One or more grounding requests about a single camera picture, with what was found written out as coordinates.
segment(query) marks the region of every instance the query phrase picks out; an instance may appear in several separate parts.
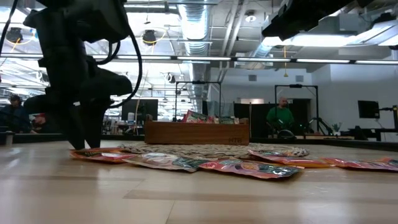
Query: monitor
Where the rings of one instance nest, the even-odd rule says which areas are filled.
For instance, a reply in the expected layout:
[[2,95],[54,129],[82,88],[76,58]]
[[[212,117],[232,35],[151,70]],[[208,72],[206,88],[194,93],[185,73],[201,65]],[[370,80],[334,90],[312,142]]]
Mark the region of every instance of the monitor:
[[[129,100],[122,107],[122,120],[127,121],[130,112],[136,113],[138,100]],[[158,100],[139,100],[137,119],[145,120],[145,115],[150,114],[154,121],[157,121],[157,108],[159,105]]]
[[379,102],[358,100],[359,118],[379,119]]

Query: person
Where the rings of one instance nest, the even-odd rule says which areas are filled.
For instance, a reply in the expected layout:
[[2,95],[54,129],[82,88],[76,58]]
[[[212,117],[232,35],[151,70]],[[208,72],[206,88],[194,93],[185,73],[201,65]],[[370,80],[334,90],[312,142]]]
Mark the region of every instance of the person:
[[27,114],[25,108],[22,105],[22,100],[17,95],[12,95],[10,97],[10,105],[6,105],[1,110],[0,122],[3,126],[7,126],[8,131],[14,133],[32,133],[36,134],[32,130],[30,125],[29,115]]
[[58,126],[44,113],[35,115],[33,130],[41,134],[60,133]]
[[287,98],[279,98],[278,106],[269,110],[267,121],[273,128],[278,130],[292,127],[294,118],[292,112],[287,108]]

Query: wooden box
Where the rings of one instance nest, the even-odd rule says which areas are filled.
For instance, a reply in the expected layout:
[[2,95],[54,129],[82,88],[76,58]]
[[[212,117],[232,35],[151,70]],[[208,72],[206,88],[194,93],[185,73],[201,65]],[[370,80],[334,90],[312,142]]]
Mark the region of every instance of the wooden box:
[[147,121],[148,144],[249,144],[248,124],[196,124]]

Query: woven placemat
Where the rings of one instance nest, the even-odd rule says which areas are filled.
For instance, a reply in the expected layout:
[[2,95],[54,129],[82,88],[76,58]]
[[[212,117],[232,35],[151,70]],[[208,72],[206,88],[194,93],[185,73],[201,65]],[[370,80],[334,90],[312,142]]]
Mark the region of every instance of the woven placemat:
[[146,144],[144,142],[132,142],[122,144],[119,147],[135,154],[145,154],[149,152],[161,152],[176,156],[201,157],[212,159],[255,159],[248,150],[253,151],[297,151],[296,156],[306,156],[308,151],[294,146],[283,146],[275,144],[250,143],[248,146],[230,145],[160,145]]

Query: green shirt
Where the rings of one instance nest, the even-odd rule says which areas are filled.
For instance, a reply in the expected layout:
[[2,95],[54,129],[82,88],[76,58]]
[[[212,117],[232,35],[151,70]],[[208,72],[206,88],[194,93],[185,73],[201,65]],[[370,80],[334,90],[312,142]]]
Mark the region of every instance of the green shirt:
[[275,107],[269,110],[268,115],[267,115],[267,121],[273,126],[273,127],[281,127],[282,129],[288,129],[291,124],[294,123],[294,118],[292,112],[288,108],[279,108]]

